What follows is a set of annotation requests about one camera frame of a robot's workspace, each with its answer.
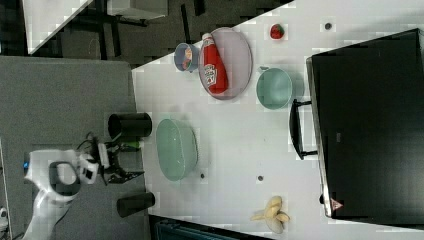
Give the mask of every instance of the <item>black cup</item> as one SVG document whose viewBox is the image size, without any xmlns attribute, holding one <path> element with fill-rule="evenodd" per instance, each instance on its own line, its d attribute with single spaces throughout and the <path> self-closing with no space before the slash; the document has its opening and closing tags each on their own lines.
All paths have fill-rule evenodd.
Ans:
<svg viewBox="0 0 424 240">
<path fill-rule="evenodd" d="M 121 218 L 145 210 L 155 205 L 153 193 L 141 193 L 135 196 L 118 199 L 116 208 Z"/>
<path fill-rule="evenodd" d="M 152 133 L 152 119 L 147 113 L 112 114 L 108 131 L 114 141 L 140 141 Z"/>
</svg>

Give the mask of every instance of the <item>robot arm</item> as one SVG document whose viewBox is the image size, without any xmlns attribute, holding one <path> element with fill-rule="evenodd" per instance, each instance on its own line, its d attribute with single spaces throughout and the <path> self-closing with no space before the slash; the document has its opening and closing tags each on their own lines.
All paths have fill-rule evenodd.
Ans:
<svg viewBox="0 0 424 240">
<path fill-rule="evenodd" d="M 106 185 L 122 184 L 144 173 L 126 172 L 119 166 L 117 155 L 128 146 L 122 143 L 99 143 L 96 137 L 88 139 L 90 134 L 83 142 L 91 144 L 88 153 L 39 150 L 29 154 L 29 161 L 24 163 L 25 179 L 33 182 L 39 193 L 23 240 L 49 240 L 54 226 L 69 210 L 81 185 L 93 184 L 98 173 Z M 108 180 L 104 177 L 105 173 L 111 174 Z"/>
<path fill-rule="evenodd" d="M 93 184 L 99 164 L 74 150 L 41 150 L 30 153 L 25 178 L 39 188 L 31 223 L 23 240 L 48 240 L 76 198 L 81 184 Z"/>
</svg>

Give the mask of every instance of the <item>red object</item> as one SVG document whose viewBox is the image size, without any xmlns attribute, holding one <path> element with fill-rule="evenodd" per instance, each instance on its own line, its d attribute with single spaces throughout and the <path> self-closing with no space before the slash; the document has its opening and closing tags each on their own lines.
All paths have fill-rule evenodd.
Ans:
<svg viewBox="0 0 424 240">
<path fill-rule="evenodd" d="M 224 63 L 219 56 L 212 35 L 205 33 L 202 39 L 203 65 L 205 66 L 205 77 L 209 91 L 213 94 L 223 93 L 228 89 L 228 78 Z"/>
<path fill-rule="evenodd" d="M 274 24 L 270 32 L 272 39 L 281 39 L 284 36 L 284 29 L 280 24 Z"/>
</svg>

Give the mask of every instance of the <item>green oval container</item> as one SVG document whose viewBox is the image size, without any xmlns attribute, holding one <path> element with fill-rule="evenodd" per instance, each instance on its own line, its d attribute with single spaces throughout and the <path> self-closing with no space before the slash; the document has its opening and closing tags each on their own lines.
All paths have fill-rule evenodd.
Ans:
<svg viewBox="0 0 424 240">
<path fill-rule="evenodd" d="M 175 119 L 164 119 L 156 131 L 160 168 L 171 181 L 185 178 L 197 164 L 196 138 L 190 126 Z"/>
</svg>

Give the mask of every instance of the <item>suitcase handle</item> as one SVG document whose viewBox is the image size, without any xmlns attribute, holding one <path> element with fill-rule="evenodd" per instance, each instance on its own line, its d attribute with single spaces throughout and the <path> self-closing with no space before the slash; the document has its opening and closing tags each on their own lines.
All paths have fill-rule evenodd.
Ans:
<svg viewBox="0 0 424 240">
<path fill-rule="evenodd" d="M 311 101 L 299 102 L 297 101 L 297 99 L 294 99 L 291 110 L 290 110 L 290 124 L 289 124 L 290 136 L 292 139 L 292 143 L 294 145 L 294 149 L 296 150 L 297 154 L 302 160 L 305 156 L 318 154 L 318 151 L 310 151 L 310 152 L 303 151 L 302 129 L 300 126 L 298 108 L 301 106 L 310 105 L 310 104 L 312 104 Z"/>
</svg>

